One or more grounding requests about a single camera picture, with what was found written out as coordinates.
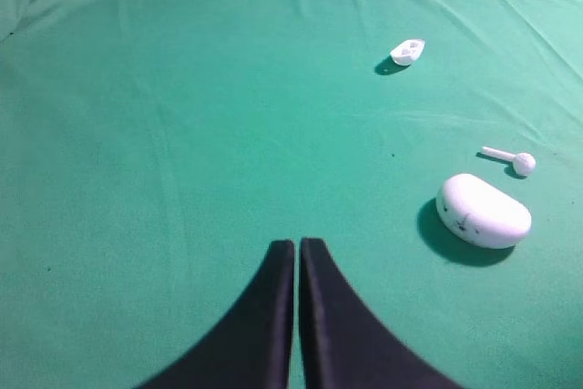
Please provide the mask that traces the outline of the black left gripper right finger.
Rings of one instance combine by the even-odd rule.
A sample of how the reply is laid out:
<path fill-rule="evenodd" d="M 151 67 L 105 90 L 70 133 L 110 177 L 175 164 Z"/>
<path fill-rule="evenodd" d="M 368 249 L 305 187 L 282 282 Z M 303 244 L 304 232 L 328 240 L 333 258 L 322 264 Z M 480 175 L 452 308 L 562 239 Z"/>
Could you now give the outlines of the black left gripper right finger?
<path fill-rule="evenodd" d="M 369 310 L 326 243 L 300 245 L 299 334 L 308 388 L 458 388 Z"/>

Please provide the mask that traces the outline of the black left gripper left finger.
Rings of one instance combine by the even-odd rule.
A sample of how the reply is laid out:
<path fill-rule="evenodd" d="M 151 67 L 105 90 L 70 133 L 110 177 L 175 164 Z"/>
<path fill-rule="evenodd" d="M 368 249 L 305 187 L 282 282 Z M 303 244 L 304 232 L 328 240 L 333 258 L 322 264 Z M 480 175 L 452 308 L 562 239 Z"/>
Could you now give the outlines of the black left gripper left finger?
<path fill-rule="evenodd" d="M 286 388 L 294 316 L 295 248 L 273 241 L 240 297 L 146 388 Z"/>

